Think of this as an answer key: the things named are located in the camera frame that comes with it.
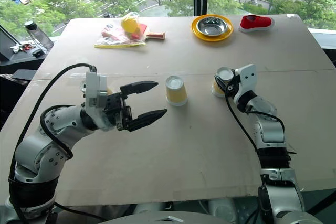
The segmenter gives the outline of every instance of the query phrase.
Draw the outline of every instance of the plastic bag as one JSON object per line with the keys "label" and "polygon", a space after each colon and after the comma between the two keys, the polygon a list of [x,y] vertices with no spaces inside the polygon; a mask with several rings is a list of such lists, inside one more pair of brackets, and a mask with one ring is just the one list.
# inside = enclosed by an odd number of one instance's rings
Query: plastic bag
{"label": "plastic bag", "polygon": [[128,13],[121,19],[113,19],[106,24],[95,47],[121,48],[145,45],[139,26],[139,14]]}

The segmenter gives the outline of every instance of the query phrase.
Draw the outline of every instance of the water bottle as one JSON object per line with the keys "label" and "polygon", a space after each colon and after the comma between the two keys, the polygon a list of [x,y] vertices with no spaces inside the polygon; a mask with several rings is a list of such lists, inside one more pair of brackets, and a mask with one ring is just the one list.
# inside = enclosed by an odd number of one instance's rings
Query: water bottle
{"label": "water bottle", "polygon": [[32,20],[25,23],[25,27],[28,33],[36,38],[48,51],[54,46],[54,43],[49,39],[49,37],[36,25]]}

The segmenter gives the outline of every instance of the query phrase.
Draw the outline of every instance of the yellow plate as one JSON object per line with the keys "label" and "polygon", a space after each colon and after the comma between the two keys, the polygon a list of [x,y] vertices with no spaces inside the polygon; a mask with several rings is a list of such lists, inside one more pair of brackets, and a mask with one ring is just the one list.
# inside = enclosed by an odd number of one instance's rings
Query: yellow plate
{"label": "yellow plate", "polygon": [[[197,25],[197,22],[199,20],[201,20],[202,18],[205,18],[205,17],[217,17],[217,18],[221,18],[222,20],[224,20],[227,24],[226,32],[223,33],[222,35],[219,35],[219,36],[216,36],[216,37],[210,37],[210,36],[206,36],[206,35],[201,34],[201,32],[198,31],[196,25]],[[221,40],[224,40],[224,39],[228,38],[233,33],[234,28],[233,28],[232,22],[229,19],[227,19],[226,17],[219,16],[219,15],[214,15],[214,14],[206,14],[206,15],[202,15],[202,16],[194,19],[194,21],[191,24],[191,30],[193,31],[194,35],[196,35],[199,39],[202,39],[202,40],[205,40],[205,41],[210,41],[210,42],[216,42],[216,41],[221,41]]]}

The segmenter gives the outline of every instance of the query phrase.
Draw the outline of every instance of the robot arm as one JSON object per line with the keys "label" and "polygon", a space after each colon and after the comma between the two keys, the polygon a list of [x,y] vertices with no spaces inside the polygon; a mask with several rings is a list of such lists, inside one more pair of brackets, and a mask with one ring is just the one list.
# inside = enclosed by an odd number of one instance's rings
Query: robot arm
{"label": "robot arm", "polygon": [[261,165],[262,186],[258,188],[261,216],[265,223],[321,223],[304,212],[304,204],[295,172],[289,166],[284,125],[277,120],[277,109],[255,94],[257,73],[255,65],[231,70],[232,78],[215,76],[227,97],[237,108],[249,114],[253,137]]}
{"label": "robot arm", "polygon": [[161,118],[167,109],[133,119],[131,108],[125,102],[128,95],[146,92],[156,85],[158,83],[153,81],[136,82],[120,87],[119,93],[108,95],[106,77],[87,72],[86,81],[81,85],[85,103],[56,105],[43,112],[40,127],[15,151],[15,179],[9,180],[10,199],[6,201],[7,209],[12,211],[7,221],[18,219],[13,202],[30,222],[48,216],[55,201],[58,177],[80,139],[97,129],[109,131],[116,127],[119,131],[131,132]]}

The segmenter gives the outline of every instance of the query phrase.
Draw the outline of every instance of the upside-down cup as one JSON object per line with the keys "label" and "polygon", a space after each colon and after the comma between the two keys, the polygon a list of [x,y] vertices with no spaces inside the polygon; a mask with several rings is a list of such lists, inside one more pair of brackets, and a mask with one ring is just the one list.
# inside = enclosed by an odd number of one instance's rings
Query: upside-down cup
{"label": "upside-down cup", "polygon": [[[232,69],[226,68],[226,67],[219,68],[216,71],[216,75],[219,76],[223,80],[224,83],[227,82],[227,84],[229,83],[229,81],[234,76],[233,72],[232,72]],[[214,94],[217,97],[220,97],[220,98],[225,97],[225,94],[224,94],[223,90],[220,89],[216,80],[214,80],[214,83],[211,86],[211,92],[212,92],[212,94]]]}
{"label": "upside-down cup", "polygon": [[166,79],[167,102],[173,106],[182,106],[188,101],[183,80],[178,76]]}

